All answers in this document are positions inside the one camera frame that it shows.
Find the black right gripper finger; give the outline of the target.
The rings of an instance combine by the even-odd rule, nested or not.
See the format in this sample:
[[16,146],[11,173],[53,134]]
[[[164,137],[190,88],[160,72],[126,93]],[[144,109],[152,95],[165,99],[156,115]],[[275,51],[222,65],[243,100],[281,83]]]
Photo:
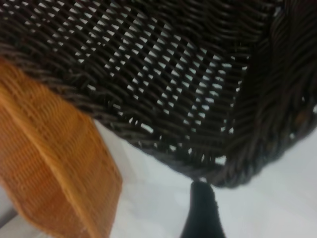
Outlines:
[[191,184],[190,208],[181,237],[224,237],[215,193],[206,182],[194,181]]

